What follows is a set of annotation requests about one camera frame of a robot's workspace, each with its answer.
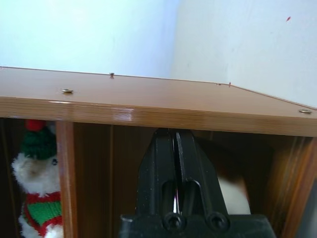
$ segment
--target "knitted scarf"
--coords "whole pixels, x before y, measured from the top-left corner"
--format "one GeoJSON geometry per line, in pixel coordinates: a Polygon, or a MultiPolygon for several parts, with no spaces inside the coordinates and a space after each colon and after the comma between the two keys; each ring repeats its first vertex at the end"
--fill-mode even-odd
{"type": "Polygon", "coordinates": [[[27,193],[22,216],[44,237],[48,225],[62,225],[60,192],[50,193],[45,197],[27,193]]]}

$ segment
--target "black plastic object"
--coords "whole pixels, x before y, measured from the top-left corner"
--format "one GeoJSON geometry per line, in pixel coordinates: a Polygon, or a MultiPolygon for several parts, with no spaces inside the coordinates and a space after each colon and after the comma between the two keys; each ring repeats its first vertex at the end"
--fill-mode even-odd
{"type": "Polygon", "coordinates": [[[228,215],[214,167],[190,131],[159,129],[139,168],[136,214],[121,215],[119,238],[275,235],[263,215],[228,215]]]}

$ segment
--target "snowman plush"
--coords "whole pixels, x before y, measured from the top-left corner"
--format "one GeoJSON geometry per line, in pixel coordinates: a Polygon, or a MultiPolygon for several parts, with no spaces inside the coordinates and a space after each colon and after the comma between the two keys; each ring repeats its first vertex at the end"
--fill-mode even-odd
{"type": "Polygon", "coordinates": [[[13,174],[26,193],[19,222],[25,238],[63,238],[54,130],[42,120],[26,120],[13,174]]]}

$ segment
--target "wooden cabinet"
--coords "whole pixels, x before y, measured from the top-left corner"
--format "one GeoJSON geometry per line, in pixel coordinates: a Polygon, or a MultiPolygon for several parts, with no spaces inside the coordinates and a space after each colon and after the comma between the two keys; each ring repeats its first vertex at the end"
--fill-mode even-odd
{"type": "Polygon", "coordinates": [[[226,84],[104,74],[2,68],[0,85],[10,237],[23,199],[10,172],[22,119],[56,121],[66,238],[116,237],[119,215],[134,213],[138,166],[158,127],[194,130],[239,155],[252,213],[278,237],[295,237],[316,178],[316,109],[226,84]]]}

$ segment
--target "screw head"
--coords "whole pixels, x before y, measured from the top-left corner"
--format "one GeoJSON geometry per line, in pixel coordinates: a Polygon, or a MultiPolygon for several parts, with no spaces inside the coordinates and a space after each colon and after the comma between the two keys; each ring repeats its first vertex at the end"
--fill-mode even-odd
{"type": "Polygon", "coordinates": [[[73,93],[73,90],[65,88],[62,90],[62,92],[71,94],[71,93],[73,93]]]}
{"type": "Polygon", "coordinates": [[[163,226],[169,232],[179,232],[185,228],[186,220],[178,213],[167,213],[163,218],[163,226]]]}
{"type": "Polygon", "coordinates": [[[308,109],[300,109],[300,110],[298,110],[300,113],[306,113],[306,114],[310,114],[310,113],[312,113],[312,111],[311,110],[308,110],[308,109]]]}
{"type": "Polygon", "coordinates": [[[224,232],[229,229],[228,219],[219,212],[212,213],[207,218],[207,224],[216,232],[224,232]]]}

